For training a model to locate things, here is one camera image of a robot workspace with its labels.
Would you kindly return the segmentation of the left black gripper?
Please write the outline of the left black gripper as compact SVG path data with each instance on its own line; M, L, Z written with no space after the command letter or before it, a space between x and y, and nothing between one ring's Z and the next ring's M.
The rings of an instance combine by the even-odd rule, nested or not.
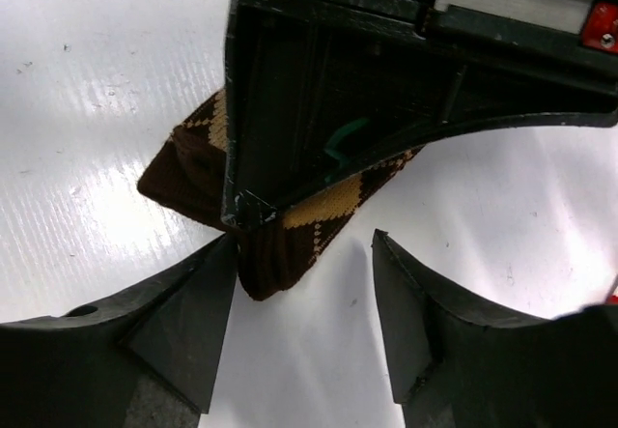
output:
M617 58L435 0L232 0L222 219L250 231L407 149L498 128L611 128Z

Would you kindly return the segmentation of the brown argyle sock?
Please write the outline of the brown argyle sock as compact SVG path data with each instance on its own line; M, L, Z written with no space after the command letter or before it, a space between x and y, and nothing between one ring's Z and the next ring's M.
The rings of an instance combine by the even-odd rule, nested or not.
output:
M226 92L219 89L173 128L137 189L162 207L232 232L240 284L257 301L295 286L361 206L418 153L412 149L376 164L245 233L221 220L227 148Z

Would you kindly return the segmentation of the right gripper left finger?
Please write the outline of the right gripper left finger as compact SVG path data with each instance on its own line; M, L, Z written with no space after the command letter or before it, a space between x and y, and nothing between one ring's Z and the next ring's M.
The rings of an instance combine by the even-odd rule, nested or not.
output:
M194 427L210 408L236 283L222 236L61 317L1 327L5 427Z

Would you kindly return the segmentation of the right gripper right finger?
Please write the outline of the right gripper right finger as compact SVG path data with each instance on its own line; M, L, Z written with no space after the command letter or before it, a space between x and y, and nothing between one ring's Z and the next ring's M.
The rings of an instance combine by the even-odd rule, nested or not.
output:
M613 427L617 308L542 319L487 300L372 243L394 401L408 427Z

